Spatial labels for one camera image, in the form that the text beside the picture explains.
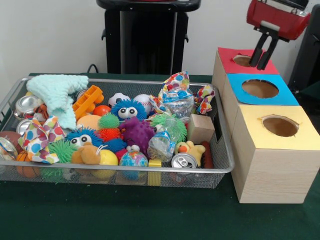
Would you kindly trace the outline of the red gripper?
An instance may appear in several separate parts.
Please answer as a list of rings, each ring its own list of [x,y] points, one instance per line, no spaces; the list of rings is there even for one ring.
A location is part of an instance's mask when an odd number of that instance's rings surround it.
[[[259,31],[275,32],[285,41],[296,40],[311,17],[305,11],[308,3],[308,0],[252,0],[247,10],[246,22]],[[267,51],[263,53],[267,34],[261,35],[249,61],[251,67],[257,66],[258,70],[265,70],[278,43],[278,37],[271,38]]]

